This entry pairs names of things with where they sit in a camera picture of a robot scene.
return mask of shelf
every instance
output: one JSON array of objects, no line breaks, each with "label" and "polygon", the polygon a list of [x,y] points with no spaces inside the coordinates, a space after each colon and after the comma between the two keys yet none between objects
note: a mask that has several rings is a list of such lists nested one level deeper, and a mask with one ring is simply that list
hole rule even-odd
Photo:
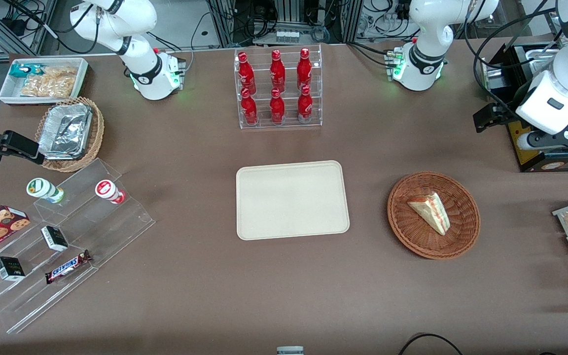
[{"label": "shelf", "polygon": [[[59,184],[65,198],[59,204],[36,200],[28,211],[31,227],[0,248],[0,256],[13,256],[22,264],[26,276],[20,281],[0,278],[0,319],[8,333],[23,330],[49,310],[66,294],[155,224],[144,207],[129,196],[119,180],[120,173],[95,159]],[[110,179],[124,190],[127,199],[111,204],[95,195],[95,184]],[[69,247],[57,252],[47,247],[41,228],[54,225],[61,229]],[[51,284],[45,274],[88,250],[92,260],[80,265]]]}]

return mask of wicker basket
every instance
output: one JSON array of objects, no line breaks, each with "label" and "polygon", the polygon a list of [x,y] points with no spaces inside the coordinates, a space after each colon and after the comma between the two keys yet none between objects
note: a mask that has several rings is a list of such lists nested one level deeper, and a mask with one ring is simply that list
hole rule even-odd
[{"label": "wicker basket", "polygon": [[[408,204],[415,196],[437,192],[451,228],[440,236]],[[399,240],[425,258],[446,260],[467,252],[479,236],[479,209],[470,193],[456,180],[439,173],[423,171],[405,176],[391,191],[387,216]]]},{"label": "wicker basket", "polygon": [[[89,129],[89,138],[87,139],[87,146],[85,155],[78,160],[45,160],[43,162],[43,167],[50,170],[57,170],[62,173],[72,173],[74,171],[85,168],[93,159],[98,155],[100,146],[102,144],[102,135],[104,134],[104,119],[102,117],[102,112],[98,109],[98,106],[93,103],[93,101],[86,99],[85,97],[76,97],[76,99],[69,99],[62,101],[56,105],[66,106],[73,104],[85,104],[88,105],[93,110],[92,126]],[[43,115],[41,123],[38,125],[38,130],[34,135],[34,140],[38,142],[41,137],[41,132],[43,131],[43,125],[45,124],[45,119],[47,118],[47,112]]]}]

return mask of acrylic tiered display stand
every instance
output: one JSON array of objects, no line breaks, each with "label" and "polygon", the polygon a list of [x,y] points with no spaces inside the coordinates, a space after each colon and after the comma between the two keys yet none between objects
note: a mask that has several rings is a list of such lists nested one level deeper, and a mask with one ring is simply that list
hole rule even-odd
[{"label": "acrylic tiered display stand", "polygon": [[[313,64],[311,73],[311,97],[313,97],[313,115],[309,123],[303,124],[297,120],[297,100],[299,99],[300,92],[297,89],[297,63],[299,62],[299,51],[302,48],[308,48],[311,52],[310,60]],[[284,107],[286,108],[284,124],[277,126],[271,121],[271,108],[269,106],[271,101],[271,52],[264,52],[260,48],[243,48],[235,51],[234,57],[234,75],[236,83],[236,99],[238,102],[238,117],[241,128],[259,129],[259,128],[277,128],[278,130],[291,128],[291,127],[311,127],[321,126],[323,123],[322,111],[322,62],[321,62],[321,47],[319,45],[307,46],[291,46],[280,47],[282,54],[282,63],[286,68],[286,90],[282,93],[281,98],[284,100]],[[241,85],[238,69],[240,62],[238,61],[238,53],[245,52],[248,57],[248,62],[253,67],[255,75],[256,93],[252,95],[257,107],[258,123],[255,126],[247,124],[243,116],[243,109],[241,108]]]},{"label": "acrylic tiered display stand", "polygon": [[[126,191],[126,201],[115,205],[98,197],[95,184],[103,179],[112,180]],[[8,333],[23,330],[155,223],[128,195],[120,173],[101,159],[93,160],[59,187],[65,191],[59,204],[34,202],[23,210],[31,224],[0,244],[0,256],[18,258],[26,274],[17,282],[0,278],[0,319]],[[61,229],[69,244],[67,250],[58,252],[47,247],[40,231],[46,225]],[[93,260],[47,285],[45,273],[86,249]]]}]

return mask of plastic container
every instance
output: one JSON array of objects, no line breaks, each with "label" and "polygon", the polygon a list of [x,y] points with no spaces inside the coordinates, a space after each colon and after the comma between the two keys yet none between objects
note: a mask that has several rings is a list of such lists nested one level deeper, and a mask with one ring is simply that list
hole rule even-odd
[{"label": "plastic container", "polygon": [[82,58],[25,58],[14,59],[11,65],[36,63],[50,67],[75,67],[77,68],[76,81],[71,91],[70,97],[56,98],[56,97],[22,97],[20,95],[23,85],[25,85],[25,78],[16,78],[11,75],[6,75],[4,83],[0,90],[0,101],[9,105],[44,105],[60,103],[67,99],[78,97],[80,89],[83,87],[85,80],[86,70],[88,63]]},{"label": "plastic container", "polygon": [[301,123],[298,120],[297,101],[299,99],[300,92],[295,88],[297,88],[297,65],[300,60],[300,50],[302,47],[279,47],[280,60],[282,61],[286,72],[286,91],[281,94],[281,98],[284,101],[284,115],[286,116],[286,119],[281,126],[278,126],[271,121],[270,101],[271,89],[273,88],[270,70],[272,61],[271,50],[258,47],[243,48],[242,50],[242,52],[245,52],[248,56],[248,62],[251,63],[254,72],[256,93],[252,95],[252,97],[255,100],[255,106],[257,108],[257,124],[255,125],[247,124],[244,119],[243,107],[241,105],[241,100],[243,99],[241,89],[243,88],[243,85],[240,81],[240,62],[238,59],[238,54],[241,50],[236,50],[234,75],[238,103],[238,120],[242,129],[259,130],[262,128],[271,128],[286,130],[287,128],[316,128],[316,126],[321,126],[323,124],[321,47],[319,45],[308,45],[305,47],[309,49],[309,61],[312,65],[310,96],[313,99],[313,114],[311,115],[311,119],[308,123]]}]

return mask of brown tablecloth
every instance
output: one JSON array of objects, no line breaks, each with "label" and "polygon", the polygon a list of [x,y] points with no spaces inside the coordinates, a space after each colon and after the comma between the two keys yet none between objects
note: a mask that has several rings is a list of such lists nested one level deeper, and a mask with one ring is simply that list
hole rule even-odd
[{"label": "brown tablecloth", "polygon": [[[503,127],[475,133],[485,100],[465,43],[426,92],[388,83],[345,45],[322,49],[324,126],[272,132],[238,127],[233,50],[198,52],[185,90],[158,102],[118,57],[88,57],[84,94],[106,120],[99,156],[157,223],[22,333],[0,325],[0,354],[392,354],[434,332],[465,354],[568,355],[568,245],[550,214],[568,205],[568,173],[518,173]],[[44,111],[2,105],[0,132],[33,137]],[[343,166],[348,232],[237,237],[239,168],[329,159]],[[480,238],[458,259],[420,258],[390,230],[391,187],[423,170],[456,178],[480,208]],[[0,204],[31,204],[36,176],[69,175],[4,158]]]}]

